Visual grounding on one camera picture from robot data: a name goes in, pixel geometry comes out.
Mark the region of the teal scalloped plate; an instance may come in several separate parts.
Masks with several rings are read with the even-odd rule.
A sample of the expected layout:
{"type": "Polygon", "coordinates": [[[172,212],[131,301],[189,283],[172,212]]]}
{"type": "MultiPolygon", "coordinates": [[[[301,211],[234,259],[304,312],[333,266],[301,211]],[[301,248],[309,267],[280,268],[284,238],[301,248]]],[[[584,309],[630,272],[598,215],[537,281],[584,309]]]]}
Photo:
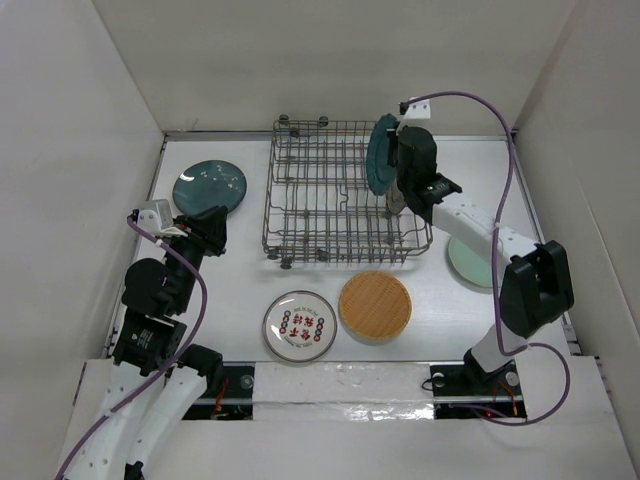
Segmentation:
{"type": "Polygon", "coordinates": [[[391,142],[389,131],[396,132],[397,118],[387,113],[382,115],[371,131],[366,152],[366,178],[370,191],[376,196],[383,196],[396,177],[396,170],[389,164],[391,142]]]}

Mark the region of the cream plate tree drawing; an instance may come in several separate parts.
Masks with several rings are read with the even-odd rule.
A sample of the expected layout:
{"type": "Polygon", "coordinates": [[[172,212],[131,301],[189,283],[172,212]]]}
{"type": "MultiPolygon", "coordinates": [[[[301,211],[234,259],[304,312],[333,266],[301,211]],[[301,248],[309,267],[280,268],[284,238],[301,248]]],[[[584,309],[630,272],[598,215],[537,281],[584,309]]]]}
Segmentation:
{"type": "Polygon", "coordinates": [[[386,193],[386,207],[392,215],[400,214],[406,207],[403,193],[394,186],[386,193]]]}

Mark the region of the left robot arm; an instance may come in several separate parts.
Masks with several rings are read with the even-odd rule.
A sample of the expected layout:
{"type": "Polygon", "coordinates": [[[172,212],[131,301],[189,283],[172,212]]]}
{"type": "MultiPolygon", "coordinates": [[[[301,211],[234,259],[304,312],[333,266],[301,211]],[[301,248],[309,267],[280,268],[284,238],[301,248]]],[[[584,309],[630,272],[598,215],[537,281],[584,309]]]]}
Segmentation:
{"type": "Polygon", "coordinates": [[[112,352],[109,384],[94,424],[63,460],[59,479],[145,479],[193,403],[224,387],[223,357],[194,342],[204,320],[177,321],[193,290],[208,302],[200,273],[206,257],[226,251],[228,210],[214,206],[173,216],[166,200],[135,209],[127,225],[164,253],[126,271],[124,319],[112,352]]]}

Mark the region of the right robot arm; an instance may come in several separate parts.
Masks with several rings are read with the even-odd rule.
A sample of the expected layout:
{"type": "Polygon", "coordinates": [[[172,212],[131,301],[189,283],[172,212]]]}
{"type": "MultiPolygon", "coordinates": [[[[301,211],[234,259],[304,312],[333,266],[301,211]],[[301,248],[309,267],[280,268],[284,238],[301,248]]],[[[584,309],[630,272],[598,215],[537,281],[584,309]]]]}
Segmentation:
{"type": "Polygon", "coordinates": [[[437,145],[421,127],[383,130],[387,164],[406,206],[427,224],[462,242],[488,261],[494,290],[494,323],[463,357],[457,386],[484,393],[531,338],[574,304],[565,248],[536,242],[502,225],[462,188],[437,170],[437,145]]]}

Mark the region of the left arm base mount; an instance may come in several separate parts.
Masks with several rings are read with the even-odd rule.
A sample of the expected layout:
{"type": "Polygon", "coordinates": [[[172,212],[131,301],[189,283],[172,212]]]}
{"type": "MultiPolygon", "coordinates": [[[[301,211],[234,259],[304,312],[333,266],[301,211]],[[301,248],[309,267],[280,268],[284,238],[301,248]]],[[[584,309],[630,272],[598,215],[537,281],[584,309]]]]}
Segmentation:
{"type": "Polygon", "coordinates": [[[255,364],[225,362],[216,390],[198,398],[182,417],[186,421],[243,421],[253,418],[255,364]]]}

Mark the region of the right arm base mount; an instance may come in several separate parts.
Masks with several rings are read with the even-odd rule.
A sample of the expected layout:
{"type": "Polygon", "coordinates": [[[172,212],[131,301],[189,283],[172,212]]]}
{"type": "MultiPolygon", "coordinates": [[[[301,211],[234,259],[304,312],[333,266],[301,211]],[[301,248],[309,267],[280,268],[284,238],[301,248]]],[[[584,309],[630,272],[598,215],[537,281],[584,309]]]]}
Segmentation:
{"type": "Polygon", "coordinates": [[[421,389],[434,401],[435,418],[525,419],[527,417],[520,378],[514,362],[487,380],[463,376],[463,364],[431,364],[421,389]]]}

